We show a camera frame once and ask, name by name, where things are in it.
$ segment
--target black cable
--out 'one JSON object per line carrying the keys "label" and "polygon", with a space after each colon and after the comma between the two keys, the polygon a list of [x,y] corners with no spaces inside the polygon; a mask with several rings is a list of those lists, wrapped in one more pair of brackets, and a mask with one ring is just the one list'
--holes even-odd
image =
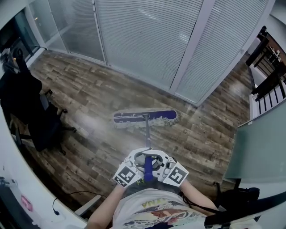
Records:
{"label": "black cable", "polygon": [[214,210],[214,209],[211,209],[211,208],[207,208],[207,207],[203,207],[203,206],[200,206],[198,204],[195,204],[194,202],[190,201],[182,191],[180,191],[179,195],[183,198],[183,201],[188,204],[188,206],[191,208],[191,205],[193,206],[196,206],[198,208],[201,208],[205,211],[208,211],[208,212],[211,212],[211,213],[214,213],[214,214],[217,214],[217,213],[220,213],[220,211],[217,211],[217,210]]}
{"label": "black cable", "polygon": [[[75,192],[72,192],[72,193],[65,193],[65,194],[66,194],[66,195],[72,195],[72,194],[75,194],[75,193],[82,193],[82,192],[88,192],[88,193],[92,193],[92,194],[96,194],[96,195],[101,195],[101,196],[107,198],[105,195],[102,195],[102,194],[99,194],[99,193],[96,193],[96,192],[92,192],[92,191],[75,191]],[[58,199],[58,197],[54,199],[52,208],[53,208],[54,213],[58,216],[58,215],[59,215],[59,212],[54,209],[54,203],[55,203],[55,201],[56,201],[57,199]]]}

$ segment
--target mop handle grip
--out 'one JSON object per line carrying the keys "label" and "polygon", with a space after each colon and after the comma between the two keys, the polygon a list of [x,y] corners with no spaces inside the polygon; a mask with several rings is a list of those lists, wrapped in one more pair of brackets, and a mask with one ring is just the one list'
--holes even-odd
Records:
{"label": "mop handle grip", "polygon": [[153,158],[150,156],[145,157],[145,163],[144,163],[144,181],[148,182],[153,179],[153,166],[152,166],[152,160]]}

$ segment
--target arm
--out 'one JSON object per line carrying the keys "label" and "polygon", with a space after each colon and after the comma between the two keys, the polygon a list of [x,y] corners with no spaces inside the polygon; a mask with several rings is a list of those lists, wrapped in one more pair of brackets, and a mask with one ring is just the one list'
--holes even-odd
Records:
{"label": "arm", "polygon": [[[203,195],[200,191],[198,191],[193,185],[191,185],[187,180],[184,180],[183,183],[181,184],[181,190],[184,193],[184,195],[193,203],[211,208],[214,210],[218,210],[215,206],[215,204],[207,198],[205,195]],[[205,214],[206,216],[213,215],[213,213],[208,212],[206,210],[203,210],[199,207],[192,206],[192,208],[198,212],[201,212]]]}
{"label": "arm", "polygon": [[112,219],[125,189],[117,185],[88,220],[86,229],[105,229]]}

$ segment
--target mop handle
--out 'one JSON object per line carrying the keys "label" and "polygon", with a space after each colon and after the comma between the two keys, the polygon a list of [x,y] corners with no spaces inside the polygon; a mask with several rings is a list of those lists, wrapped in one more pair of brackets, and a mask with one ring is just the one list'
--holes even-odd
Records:
{"label": "mop handle", "polygon": [[[149,123],[148,123],[148,115],[143,115],[145,118],[146,123],[146,147],[151,148],[151,139],[150,139],[150,130],[149,130]],[[148,182],[153,179],[153,166],[152,166],[152,157],[146,156],[145,163],[144,163],[144,181]]]}

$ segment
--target white desk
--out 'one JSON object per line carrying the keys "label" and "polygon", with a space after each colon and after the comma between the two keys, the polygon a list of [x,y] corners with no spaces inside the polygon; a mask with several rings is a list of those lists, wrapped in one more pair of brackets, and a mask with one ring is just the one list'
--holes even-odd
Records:
{"label": "white desk", "polygon": [[54,214],[52,203],[55,196],[33,173],[19,152],[0,108],[0,176],[15,179],[17,188],[11,188],[21,206],[21,195],[33,205],[33,212],[26,213],[42,229],[78,229],[86,226],[86,221],[71,209],[56,200],[54,208],[60,215]]}

